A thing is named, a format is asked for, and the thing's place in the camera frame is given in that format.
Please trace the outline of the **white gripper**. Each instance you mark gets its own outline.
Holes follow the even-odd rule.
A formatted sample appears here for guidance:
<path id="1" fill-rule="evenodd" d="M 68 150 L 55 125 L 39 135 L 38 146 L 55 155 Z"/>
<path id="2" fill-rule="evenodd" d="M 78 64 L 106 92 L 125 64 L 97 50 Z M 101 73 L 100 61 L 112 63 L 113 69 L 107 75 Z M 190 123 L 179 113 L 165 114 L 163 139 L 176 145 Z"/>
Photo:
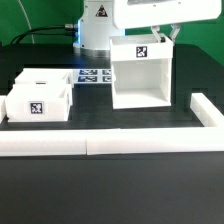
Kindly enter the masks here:
<path id="1" fill-rule="evenodd" d="M 222 0 L 113 0 L 113 20 L 119 29 L 151 27 L 158 42 L 160 25 L 171 25 L 169 35 L 175 42 L 181 25 L 191 21 L 216 19 L 222 11 Z"/>

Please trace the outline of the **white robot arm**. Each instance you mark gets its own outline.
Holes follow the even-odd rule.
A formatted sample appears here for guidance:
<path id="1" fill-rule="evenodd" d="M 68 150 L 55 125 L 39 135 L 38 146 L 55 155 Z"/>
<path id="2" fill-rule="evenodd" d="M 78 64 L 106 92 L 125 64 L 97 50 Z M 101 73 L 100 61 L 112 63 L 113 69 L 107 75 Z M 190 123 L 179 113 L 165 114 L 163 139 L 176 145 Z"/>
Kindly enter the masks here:
<path id="1" fill-rule="evenodd" d="M 172 41 L 186 22 L 213 20 L 220 16 L 222 0 L 83 0 L 74 51 L 93 57 L 109 56 L 109 38 L 124 36 L 126 29 L 171 25 Z"/>

